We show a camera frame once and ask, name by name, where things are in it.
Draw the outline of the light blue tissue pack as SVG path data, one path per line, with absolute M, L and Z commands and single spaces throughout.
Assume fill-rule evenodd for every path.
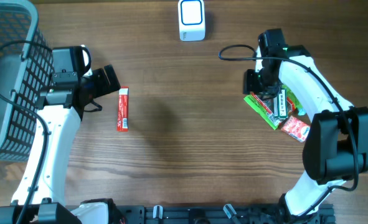
M 305 110 L 303 107 L 301 107 L 301 108 L 297 108 L 297 110 L 298 110 L 298 115 L 299 115 L 299 116 L 304 116 L 304 115 L 306 115 L 306 110 Z

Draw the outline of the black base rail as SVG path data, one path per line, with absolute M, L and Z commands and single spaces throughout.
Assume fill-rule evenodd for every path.
M 285 223 L 285 214 L 277 204 L 234 206 L 233 212 L 219 207 L 118 206 L 120 223 L 127 224 L 196 224 L 196 223 Z

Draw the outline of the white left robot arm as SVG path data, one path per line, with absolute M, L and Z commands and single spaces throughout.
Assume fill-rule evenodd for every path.
M 27 167 L 12 202 L 0 207 L 0 223 L 124 223 L 110 198 L 87 200 L 74 210 L 64 205 L 67 164 L 84 106 L 121 88 L 112 65 L 90 76 L 50 86 L 38 100 L 39 127 Z

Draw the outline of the dark green gum pack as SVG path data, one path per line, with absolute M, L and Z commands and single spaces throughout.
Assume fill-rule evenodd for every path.
M 286 90 L 281 89 L 278 95 L 273 99 L 274 116 L 278 119 L 286 119 L 288 117 L 288 109 L 286 105 Z

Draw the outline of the red white small box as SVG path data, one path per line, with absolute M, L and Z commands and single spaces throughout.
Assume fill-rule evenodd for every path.
M 310 126 L 294 116 L 290 116 L 281 130 L 299 142 L 305 142 L 308 137 Z

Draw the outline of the white barcode scanner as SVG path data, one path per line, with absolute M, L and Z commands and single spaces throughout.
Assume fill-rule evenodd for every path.
M 179 0 L 177 4 L 179 37 L 183 42 L 205 39 L 205 6 L 203 0 Z

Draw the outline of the red candy bar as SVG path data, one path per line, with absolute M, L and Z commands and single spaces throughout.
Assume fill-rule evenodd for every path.
M 118 93 L 118 120 L 116 130 L 118 132 L 128 132 L 129 87 L 122 86 Z

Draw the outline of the green snack bag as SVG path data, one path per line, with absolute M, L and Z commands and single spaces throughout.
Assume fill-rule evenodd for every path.
M 286 105 L 288 109 L 288 115 L 298 114 L 297 108 L 303 107 L 300 101 L 286 85 L 283 85 L 281 89 L 286 90 Z M 267 124 L 274 130 L 276 130 L 279 127 L 279 125 L 285 120 L 285 119 L 278 119 L 274 116 L 273 99 L 261 100 L 254 93 L 251 93 L 250 95 L 247 95 L 243 100 L 257 114 L 259 114 L 267 122 Z

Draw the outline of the dark grey plastic basket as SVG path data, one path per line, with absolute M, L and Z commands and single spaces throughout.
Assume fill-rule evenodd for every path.
M 0 94 L 30 110 L 54 71 L 30 1 L 0 1 Z M 26 161 L 35 137 L 33 115 L 0 99 L 0 160 Z

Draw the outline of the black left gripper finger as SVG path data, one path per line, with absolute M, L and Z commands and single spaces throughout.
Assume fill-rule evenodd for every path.
M 111 93 L 111 84 L 104 69 L 93 71 L 93 97 L 98 98 Z
M 116 76 L 115 69 L 113 68 L 113 66 L 107 65 L 107 66 L 104 66 L 104 69 L 105 69 L 105 73 L 109 81 L 108 91 L 115 92 L 115 91 L 120 90 L 121 85 L 118 81 L 118 78 Z

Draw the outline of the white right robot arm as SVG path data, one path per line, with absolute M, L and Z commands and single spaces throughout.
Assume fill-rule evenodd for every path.
M 344 99 L 302 45 L 285 42 L 281 29 L 258 36 L 252 60 L 256 67 L 245 73 L 247 91 L 270 99 L 286 85 L 311 121 L 302 153 L 304 173 L 280 201 L 286 222 L 303 221 L 334 190 L 355 190 L 359 175 L 368 171 L 368 108 Z

